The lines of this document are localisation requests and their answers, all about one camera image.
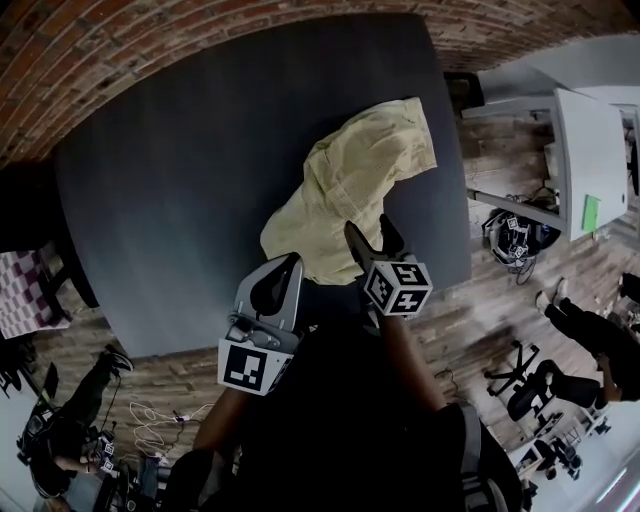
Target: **yellow cloth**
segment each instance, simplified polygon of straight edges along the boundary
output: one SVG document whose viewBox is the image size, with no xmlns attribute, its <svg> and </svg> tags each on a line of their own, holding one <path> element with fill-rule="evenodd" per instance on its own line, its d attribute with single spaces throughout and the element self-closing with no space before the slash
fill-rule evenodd
<svg viewBox="0 0 640 512">
<path fill-rule="evenodd" d="M 376 105 L 317 142 L 304 163 L 304 182 L 274 213 L 260 236 L 269 259 L 297 252 L 305 277 L 344 285 L 362 270 L 344 238 L 347 220 L 382 248 L 382 200 L 396 180 L 436 166 L 419 98 Z"/>
</svg>

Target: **sneaker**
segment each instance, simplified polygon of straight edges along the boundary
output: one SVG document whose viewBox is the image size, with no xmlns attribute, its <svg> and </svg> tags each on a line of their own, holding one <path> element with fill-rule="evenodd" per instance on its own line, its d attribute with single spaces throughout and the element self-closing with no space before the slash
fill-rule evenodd
<svg viewBox="0 0 640 512">
<path fill-rule="evenodd" d="M 624 274 L 620 276 L 620 279 L 618 279 L 618 300 L 622 300 L 627 296 L 626 293 L 624 293 Z"/>
<path fill-rule="evenodd" d="M 556 294 L 553 296 L 553 305 L 558 307 L 560 303 L 569 296 L 569 280 L 564 277 L 560 279 Z"/>
<path fill-rule="evenodd" d="M 536 306 L 538 307 L 540 313 L 544 315 L 547 311 L 547 308 L 551 306 L 551 301 L 549 300 L 549 297 L 547 297 L 546 293 L 540 292 L 538 295 L 536 295 Z"/>
<path fill-rule="evenodd" d="M 131 362 L 131 359 L 118 352 L 111 345 L 107 345 L 105 348 L 107 349 L 106 355 L 113 358 L 113 362 L 111 364 L 114 368 L 120 368 L 122 370 L 127 370 L 128 372 L 133 371 L 133 363 Z"/>
</svg>

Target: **hand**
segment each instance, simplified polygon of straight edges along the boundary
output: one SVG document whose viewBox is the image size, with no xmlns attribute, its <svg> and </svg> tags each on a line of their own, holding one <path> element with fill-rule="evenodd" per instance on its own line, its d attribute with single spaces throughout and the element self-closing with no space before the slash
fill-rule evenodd
<svg viewBox="0 0 640 512">
<path fill-rule="evenodd" d="M 602 368 L 603 370 L 605 368 L 609 368 L 609 357 L 606 354 L 598 355 L 598 357 L 596 358 L 596 361 L 598 361 L 600 368 Z"/>
</svg>

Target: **checkered cloth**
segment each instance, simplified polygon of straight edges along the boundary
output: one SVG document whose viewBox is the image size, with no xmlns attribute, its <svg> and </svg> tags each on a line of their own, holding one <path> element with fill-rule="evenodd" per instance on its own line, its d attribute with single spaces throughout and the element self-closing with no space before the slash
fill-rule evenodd
<svg viewBox="0 0 640 512">
<path fill-rule="evenodd" d="M 0 254 L 0 332 L 5 339 L 69 326 L 65 318 L 52 322 L 53 311 L 38 282 L 41 274 L 37 251 Z"/>
</svg>

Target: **wood plank floor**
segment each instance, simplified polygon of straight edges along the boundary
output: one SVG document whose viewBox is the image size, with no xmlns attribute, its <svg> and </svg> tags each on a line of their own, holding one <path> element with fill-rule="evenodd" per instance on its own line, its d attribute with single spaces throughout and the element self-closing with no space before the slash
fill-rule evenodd
<svg viewBox="0 0 640 512">
<path fill-rule="evenodd" d="M 542 148 L 552 139 L 548 126 L 530 117 L 505 117 L 491 121 L 458 122 L 458 130 L 469 184 L 501 194 L 534 193 L 546 176 Z M 531 280 L 517 286 L 515 276 L 498 265 L 482 247 L 481 224 L 490 209 L 470 201 L 469 213 L 473 241 L 472 279 L 462 285 L 435 292 L 420 318 L 412 322 L 424 357 L 434 371 L 449 369 L 439 378 L 447 396 L 456 394 L 473 402 L 485 423 L 507 449 L 518 445 L 522 434 L 508 418 L 498 399 L 490 397 L 486 370 L 495 369 L 513 352 L 511 342 L 535 343 L 542 354 L 539 360 L 552 358 L 567 373 L 594 376 L 595 363 L 576 343 L 557 333 L 534 306 L 541 289 L 552 291 L 561 276 L 571 280 L 571 297 L 583 308 L 603 309 L 616 296 L 616 282 L 622 271 L 640 274 L 636 254 L 614 239 L 585 237 L 569 245 L 561 238 L 540 258 Z M 117 345 L 106 319 L 99 310 L 83 309 L 74 290 L 63 293 L 74 322 L 65 331 L 39 333 L 36 381 L 42 382 L 48 363 L 56 363 L 60 374 L 57 401 L 64 402 L 73 393 L 83 375 L 95 362 L 106 343 Z M 216 384 L 216 350 L 179 353 L 135 361 L 136 370 L 122 376 L 109 422 L 117 421 L 118 452 L 135 453 L 132 430 L 140 426 L 130 413 L 130 403 L 143 423 L 147 419 L 142 406 L 171 415 L 192 414 L 205 404 L 214 403 L 222 387 Z M 104 395 L 99 424 L 109 406 L 115 384 Z M 196 419 L 202 419 L 205 407 Z M 164 439 L 164 446 L 146 446 L 147 453 L 167 453 L 171 461 L 185 453 L 198 424 L 180 426 L 160 424 L 154 429 Z M 150 438 L 144 430 L 140 437 Z"/>
</svg>

